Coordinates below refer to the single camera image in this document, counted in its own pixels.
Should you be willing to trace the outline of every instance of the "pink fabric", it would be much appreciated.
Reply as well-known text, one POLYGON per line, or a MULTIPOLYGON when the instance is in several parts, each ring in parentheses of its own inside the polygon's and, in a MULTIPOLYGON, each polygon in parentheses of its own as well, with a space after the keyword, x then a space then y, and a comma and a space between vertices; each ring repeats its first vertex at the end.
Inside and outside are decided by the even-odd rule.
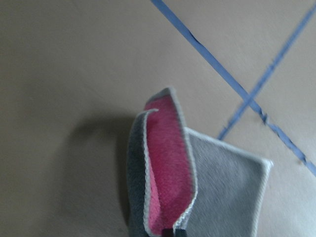
POLYGON ((191 202, 192 178, 186 145, 170 95, 149 102, 159 109, 147 120, 151 199, 149 227, 153 234, 171 229, 191 202))

